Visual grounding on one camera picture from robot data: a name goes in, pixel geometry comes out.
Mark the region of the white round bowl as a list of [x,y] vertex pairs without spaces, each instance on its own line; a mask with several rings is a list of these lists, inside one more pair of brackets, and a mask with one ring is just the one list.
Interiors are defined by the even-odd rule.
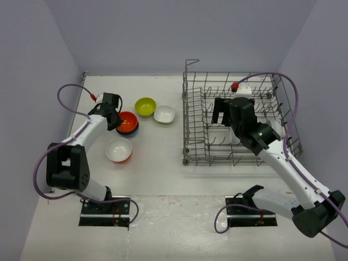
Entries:
[[234,134],[233,131],[230,131],[230,138],[231,138],[231,144],[232,145],[238,145],[240,144],[240,139]]
[[281,123],[277,120],[266,120],[265,122],[267,125],[269,125],[280,137],[283,139],[285,137],[285,129],[281,125]]

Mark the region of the grey wire dish rack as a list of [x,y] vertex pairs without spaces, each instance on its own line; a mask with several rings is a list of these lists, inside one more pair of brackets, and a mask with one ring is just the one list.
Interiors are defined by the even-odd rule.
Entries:
[[241,143],[231,144],[229,127],[211,123],[215,98],[232,99],[231,85],[241,81],[252,88],[254,109],[258,121],[277,120],[289,133],[287,147],[299,157],[302,144],[296,125],[291,125],[294,106],[286,90],[287,80],[274,73],[200,71],[197,59],[187,59],[183,72],[183,163],[196,165],[255,165],[264,161],[257,158]]

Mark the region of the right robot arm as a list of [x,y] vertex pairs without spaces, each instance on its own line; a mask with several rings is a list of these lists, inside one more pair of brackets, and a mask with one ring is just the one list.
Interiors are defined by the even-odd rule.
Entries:
[[229,127],[240,142],[265,161],[293,191],[284,196],[255,185],[243,193],[241,206],[250,214],[270,211],[293,221],[295,227],[309,238],[322,233],[341,214],[345,196],[331,191],[316,180],[290,153],[287,142],[267,123],[257,120],[254,100],[237,97],[216,98],[212,123],[222,113],[222,124]]

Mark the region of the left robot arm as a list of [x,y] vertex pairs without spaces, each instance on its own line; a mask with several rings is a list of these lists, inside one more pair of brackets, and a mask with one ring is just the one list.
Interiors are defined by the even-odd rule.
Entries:
[[121,125],[122,103],[120,95],[103,93],[101,102],[88,112],[82,126],[60,144],[51,143],[48,147],[47,185],[94,201],[95,209],[102,214],[112,210],[111,189],[90,177],[86,154],[99,136]]

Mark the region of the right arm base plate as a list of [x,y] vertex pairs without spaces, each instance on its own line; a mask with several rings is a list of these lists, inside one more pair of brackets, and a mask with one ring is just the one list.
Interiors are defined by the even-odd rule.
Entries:
[[[225,197],[226,205],[241,204],[256,208],[249,198],[242,194]],[[228,207],[226,209],[229,227],[273,227],[277,226],[276,214],[270,211],[260,212],[243,207]]]

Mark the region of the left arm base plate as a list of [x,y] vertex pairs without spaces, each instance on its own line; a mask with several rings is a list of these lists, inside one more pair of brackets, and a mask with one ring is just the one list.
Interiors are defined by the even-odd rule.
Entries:
[[123,199],[123,201],[98,204],[81,199],[82,208],[78,226],[129,228],[130,201],[122,197],[114,197],[114,199]]

